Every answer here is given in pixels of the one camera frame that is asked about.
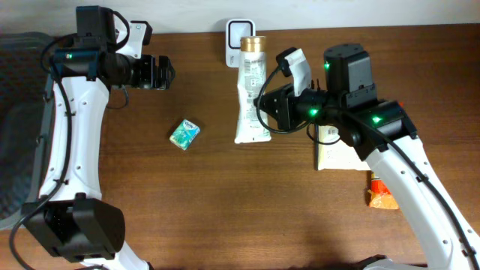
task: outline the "wooden table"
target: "wooden table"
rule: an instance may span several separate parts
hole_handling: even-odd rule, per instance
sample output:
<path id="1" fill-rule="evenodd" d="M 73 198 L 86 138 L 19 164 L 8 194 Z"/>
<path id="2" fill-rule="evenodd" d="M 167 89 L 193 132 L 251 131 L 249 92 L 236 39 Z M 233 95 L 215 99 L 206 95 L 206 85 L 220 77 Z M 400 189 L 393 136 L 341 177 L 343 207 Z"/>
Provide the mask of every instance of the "wooden table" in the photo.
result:
<path id="1" fill-rule="evenodd" d="M 430 162 L 472 227 L 480 230 L 480 27 L 264 31 L 275 56 L 302 48 L 325 88 L 323 51 L 356 42 L 370 53 L 380 98 L 397 99 Z M 144 53 L 177 71 L 169 91 L 130 90 L 107 110 L 100 146 L 103 199 L 125 216 L 127 242 L 156 269 L 286 269 L 387 254 L 424 263 L 400 211 L 368 208 L 367 173 L 314 170 L 304 131 L 236 145 L 238 71 L 225 65 L 224 34 L 155 35 Z M 278 76 L 272 86 L 288 79 Z M 122 103 L 115 92 L 111 105 Z M 202 131 L 187 151 L 168 140 L 182 119 Z M 18 269 L 0 232 L 2 269 Z M 38 269 L 74 269 L 25 231 L 17 245 Z"/>

